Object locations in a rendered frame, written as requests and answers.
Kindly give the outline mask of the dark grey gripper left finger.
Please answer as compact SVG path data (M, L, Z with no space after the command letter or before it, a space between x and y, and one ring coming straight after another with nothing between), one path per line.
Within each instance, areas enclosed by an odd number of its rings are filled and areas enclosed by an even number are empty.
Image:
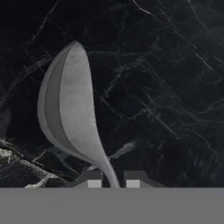
M101 188L102 173L100 171L84 171L76 180L68 183L65 187Z

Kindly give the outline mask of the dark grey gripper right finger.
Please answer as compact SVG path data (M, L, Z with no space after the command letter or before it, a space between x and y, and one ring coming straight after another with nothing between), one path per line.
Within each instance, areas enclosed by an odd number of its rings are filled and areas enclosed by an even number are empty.
M126 188L164 187L163 184L150 179L145 171L125 171L124 179Z

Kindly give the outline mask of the grey metal spoon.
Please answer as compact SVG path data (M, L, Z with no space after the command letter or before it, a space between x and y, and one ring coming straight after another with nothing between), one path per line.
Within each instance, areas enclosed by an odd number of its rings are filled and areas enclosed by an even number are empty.
M37 111L39 126L51 144L99 168L112 188L120 186L99 136L90 65L80 42L65 46L46 70Z

